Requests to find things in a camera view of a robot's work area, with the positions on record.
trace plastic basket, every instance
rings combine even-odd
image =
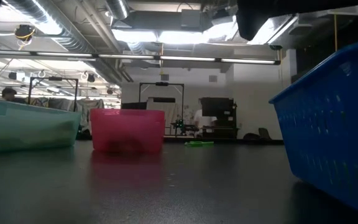
[[[294,175],[358,209],[358,44],[275,98]]]
[[[72,146],[80,114],[0,101],[0,151]]]
[[[91,110],[93,148],[111,152],[160,152],[164,112],[154,110]]]

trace teal plastic bin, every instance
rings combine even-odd
[[[69,147],[80,114],[0,101],[0,152]]]

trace table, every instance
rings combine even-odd
[[[283,146],[164,144],[153,156],[0,154],[0,223],[346,223],[358,212],[294,177]]]

